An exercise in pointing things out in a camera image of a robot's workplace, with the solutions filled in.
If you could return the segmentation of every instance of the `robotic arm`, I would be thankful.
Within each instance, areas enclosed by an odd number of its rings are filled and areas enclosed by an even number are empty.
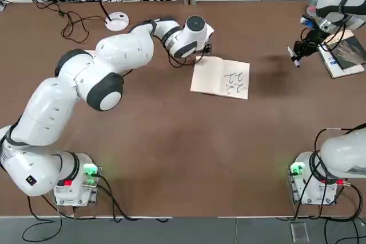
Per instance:
[[[365,126],[349,134],[327,139],[319,152],[303,152],[296,158],[290,166],[290,183],[295,202],[332,205],[337,196],[337,185],[348,186],[346,178],[366,178]]]
[[[86,154],[46,147],[60,137],[75,103],[82,98],[97,111],[114,108],[123,93],[119,73],[150,62],[152,35],[159,37],[171,56],[187,57],[206,49],[212,32],[201,17],[188,18],[183,30],[171,19],[156,19],[129,34],[102,39],[95,57],[78,49],[67,52],[58,62],[55,77],[38,86],[17,123],[0,130],[1,165],[29,196],[54,189],[59,205],[88,205],[96,184],[88,177],[97,171],[92,160]]]
[[[288,47],[291,60],[300,67],[300,59],[317,51],[332,34],[343,27],[355,30],[366,21],[366,0],[317,0],[316,16],[303,15],[300,23],[310,28],[302,41],[296,41],[293,50]]]

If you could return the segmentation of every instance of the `gray floor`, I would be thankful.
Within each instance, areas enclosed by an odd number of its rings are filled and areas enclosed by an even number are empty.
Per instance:
[[[32,228],[27,234],[28,239],[41,239],[55,232],[57,223]],[[324,221],[306,221],[311,244],[323,244]],[[24,243],[21,238],[25,228],[35,223],[34,219],[0,219],[0,243]],[[360,235],[366,235],[366,227],[357,221]],[[108,220],[63,220],[63,228],[57,237],[47,241],[49,244],[62,243],[159,243],[159,244],[228,244],[235,241],[235,219],[217,218],[173,218],[167,223],[154,220],[122,221],[115,224]],[[352,223],[329,223],[328,243],[334,244],[342,237],[354,237]],[[292,243],[290,222],[274,218],[242,218],[238,219],[236,243],[270,244]],[[355,239],[340,242],[341,244],[356,243]]]

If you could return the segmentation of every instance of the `green indicator light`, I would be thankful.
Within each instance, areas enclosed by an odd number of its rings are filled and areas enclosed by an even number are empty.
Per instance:
[[[94,164],[84,164],[84,173],[86,175],[98,174],[98,167]]]
[[[302,175],[303,168],[305,167],[304,162],[295,162],[290,166],[292,175]]]

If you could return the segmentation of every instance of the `brown tabletop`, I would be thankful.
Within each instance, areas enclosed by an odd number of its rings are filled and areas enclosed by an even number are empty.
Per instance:
[[[55,146],[88,153],[103,167],[130,215],[293,215],[288,165],[300,152],[312,150],[323,127],[364,122],[366,107],[366,74],[332,80],[318,54],[304,58],[301,69],[289,59],[286,47],[299,39],[306,4],[106,4],[108,11],[126,12],[130,27],[166,15],[181,25],[190,15],[204,17],[215,29],[213,55],[250,63],[249,99],[191,93],[193,68],[170,67],[165,50],[154,41],[153,60],[126,77],[121,103],[99,113],[79,102]],[[83,17],[102,16],[97,3],[61,7]],[[100,39],[113,35],[101,21],[87,21],[90,37],[78,45],[61,37],[66,23],[66,17],[34,4],[9,5],[0,14],[2,125],[16,121],[38,84],[53,76],[63,53],[77,47],[93,50]],[[74,37],[83,35],[76,26]],[[366,43],[365,32],[356,35]],[[0,215],[29,215],[24,193],[0,173]],[[356,184],[366,193],[365,181]],[[357,199],[352,190],[345,194],[352,203],[341,197],[324,214],[350,215]],[[42,198],[32,201],[37,214],[57,215]],[[96,207],[79,211],[112,214],[104,194]],[[303,207],[302,213],[316,214],[317,207]]]

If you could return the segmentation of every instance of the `open notebook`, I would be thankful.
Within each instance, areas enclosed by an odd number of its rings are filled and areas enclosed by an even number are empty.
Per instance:
[[[191,91],[248,99],[249,63],[203,57],[194,66]]]

